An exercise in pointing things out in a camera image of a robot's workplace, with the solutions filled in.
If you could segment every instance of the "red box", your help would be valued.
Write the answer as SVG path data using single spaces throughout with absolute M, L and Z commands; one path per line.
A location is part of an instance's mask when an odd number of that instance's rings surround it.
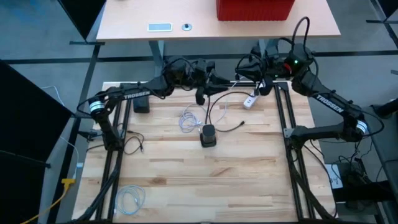
M 295 0 L 217 0 L 219 21 L 284 21 Z

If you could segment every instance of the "white power strip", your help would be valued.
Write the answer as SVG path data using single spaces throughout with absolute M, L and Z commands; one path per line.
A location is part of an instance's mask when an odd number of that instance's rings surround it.
M 254 103 L 257 101 L 257 98 L 259 98 L 259 96 L 255 96 L 255 97 L 251 97 L 249 96 L 244 102 L 243 102 L 243 107 L 246 110 L 250 110 Z

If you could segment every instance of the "yellow cable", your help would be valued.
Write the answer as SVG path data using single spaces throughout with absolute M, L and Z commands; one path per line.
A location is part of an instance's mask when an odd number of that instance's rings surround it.
M 30 220 L 24 221 L 21 224 L 27 224 L 30 223 L 32 220 L 35 220 L 36 218 L 38 218 L 39 216 L 47 213 L 51 208 L 53 208 L 56 204 L 60 203 L 60 201 L 65 197 L 65 195 L 67 194 L 68 190 L 69 190 L 69 186 L 71 184 L 75 183 L 75 179 L 62 179 L 61 183 L 63 183 L 63 194 L 61 195 L 61 197 L 56 200 L 51 206 L 49 206 L 48 208 L 46 208 L 44 211 L 40 212 L 39 214 L 37 214 L 36 216 L 32 217 Z

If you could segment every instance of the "blue cable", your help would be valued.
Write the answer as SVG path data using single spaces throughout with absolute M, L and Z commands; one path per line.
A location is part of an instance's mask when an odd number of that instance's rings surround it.
M 142 192 L 142 199 L 140 197 L 140 194 L 137 190 L 140 190 Z M 129 212 L 126 211 L 126 209 L 124 208 L 124 196 L 126 194 L 131 195 L 134 198 L 134 201 L 137 205 L 137 208 L 133 211 L 133 212 Z M 136 186 L 136 185 L 129 185 L 129 186 L 125 186 L 122 187 L 118 193 L 116 194 L 116 200 L 115 200 L 115 207 L 123 214 L 125 215 L 134 215 L 136 214 L 144 205 L 145 202 L 145 190 L 142 187 Z

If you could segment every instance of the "wooden tabletop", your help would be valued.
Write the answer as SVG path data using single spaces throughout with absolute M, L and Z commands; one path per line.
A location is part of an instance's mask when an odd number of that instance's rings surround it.
M 103 87 L 118 85 L 105 83 Z M 235 90 L 252 91 L 250 88 Z M 230 95 L 228 112 L 216 127 L 229 129 L 242 120 L 246 124 L 230 133 L 217 133 L 217 146 L 206 149 L 200 144 L 198 131 L 184 134 L 178 125 L 183 109 L 195 102 L 195 91 L 175 90 L 166 100 L 151 97 L 150 114 L 135 114 L 131 110 L 128 129 L 145 136 L 144 152 L 123 155 L 119 187 L 141 186 L 146 191 L 146 200 L 136 215 L 116 212 L 113 222 L 296 222 L 275 94 L 272 91 L 269 96 L 260 97 L 249 111 L 243 108 L 246 97 Z M 297 124 L 314 127 L 307 98 L 294 92 L 291 97 Z M 213 108 L 213 121 L 223 114 L 224 108 L 221 100 Z M 190 111 L 200 120 L 205 119 L 204 111 L 198 106 Z M 290 124 L 286 106 L 285 116 Z M 90 147 L 100 144 L 102 141 L 95 141 Z M 137 146 L 133 140 L 127 144 L 126 151 L 131 152 Z M 322 159 L 310 144 L 307 146 Z M 312 192 L 334 214 L 327 174 L 308 151 L 304 150 L 303 156 Z M 100 191 L 105 158 L 104 147 L 87 153 L 74 218 L 87 209 Z M 109 195 L 104 204 L 104 217 Z
M 326 0 L 295 0 L 286 21 L 221 22 L 216 0 L 108 0 L 97 40 L 167 40 L 189 38 L 290 37 L 298 21 L 311 19 L 310 37 L 340 36 Z M 148 32 L 150 23 L 169 22 L 172 32 Z M 191 31 L 182 25 L 192 25 Z M 298 35 L 304 35 L 302 26 Z

